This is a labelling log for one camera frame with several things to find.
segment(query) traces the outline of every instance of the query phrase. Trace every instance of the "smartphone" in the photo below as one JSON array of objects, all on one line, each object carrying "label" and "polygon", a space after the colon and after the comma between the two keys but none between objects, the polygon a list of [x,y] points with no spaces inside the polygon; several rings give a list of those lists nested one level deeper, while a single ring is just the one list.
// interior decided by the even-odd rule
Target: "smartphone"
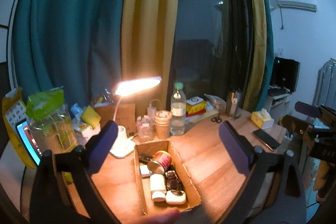
[{"label": "smartphone", "polygon": [[272,151],[276,150],[280,146],[280,144],[275,139],[273,139],[262,129],[254,131],[253,134]]}]

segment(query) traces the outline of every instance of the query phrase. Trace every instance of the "green bottle cap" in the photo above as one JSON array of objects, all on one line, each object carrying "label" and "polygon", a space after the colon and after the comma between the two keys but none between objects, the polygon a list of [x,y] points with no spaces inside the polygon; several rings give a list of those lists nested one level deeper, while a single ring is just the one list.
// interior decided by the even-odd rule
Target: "green bottle cap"
[{"label": "green bottle cap", "polygon": [[183,88],[183,83],[182,82],[175,82],[174,87],[177,90],[181,90]]}]

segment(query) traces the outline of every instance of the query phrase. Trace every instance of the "open cardboard box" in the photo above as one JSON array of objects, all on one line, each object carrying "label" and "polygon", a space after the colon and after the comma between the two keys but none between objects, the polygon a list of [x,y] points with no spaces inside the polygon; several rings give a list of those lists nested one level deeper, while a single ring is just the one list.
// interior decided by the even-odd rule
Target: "open cardboard box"
[{"label": "open cardboard box", "polygon": [[[177,175],[184,185],[187,201],[182,205],[169,205],[166,202],[152,201],[150,178],[142,178],[140,173],[139,156],[143,153],[154,155],[157,151],[167,151],[172,158],[172,165],[175,167]],[[142,210],[145,214],[154,214],[162,212],[167,208],[178,208],[181,212],[190,211],[201,204],[201,197],[196,190],[196,187],[191,181],[184,164],[182,163],[178,153],[169,140],[155,141],[143,144],[137,144],[134,150],[135,162],[135,180],[141,200]]]}]

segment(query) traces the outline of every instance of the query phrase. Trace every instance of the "plastic water bottle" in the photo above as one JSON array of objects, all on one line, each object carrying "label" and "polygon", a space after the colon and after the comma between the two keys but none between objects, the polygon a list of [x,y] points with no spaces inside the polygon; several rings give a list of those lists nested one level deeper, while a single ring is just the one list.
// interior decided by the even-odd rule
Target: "plastic water bottle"
[{"label": "plastic water bottle", "polygon": [[183,83],[176,82],[174,84],[173,95],[170,99],[171,113],[173,115],[170,133],[174,136],[184,134],[186,101],[187,99],[183,92]]}]

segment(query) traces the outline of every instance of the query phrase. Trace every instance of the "white plastic container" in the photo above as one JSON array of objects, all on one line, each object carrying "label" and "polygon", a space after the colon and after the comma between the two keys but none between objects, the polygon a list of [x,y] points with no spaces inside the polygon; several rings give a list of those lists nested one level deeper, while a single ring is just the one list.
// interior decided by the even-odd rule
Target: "white plastic container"
[{"label": "white plastic container", "polygon": [[151,194],[154,202],[163,202],[166,200],[166,179],[163,175],[152,174],[150,177]]},{"label": "white plastic container", "polygon": [[176,195],[172,191],[168,191],[166,194],[166,203],[170,205],[182,205],[187,201],[184,191],[180,191],[181,195]]}]

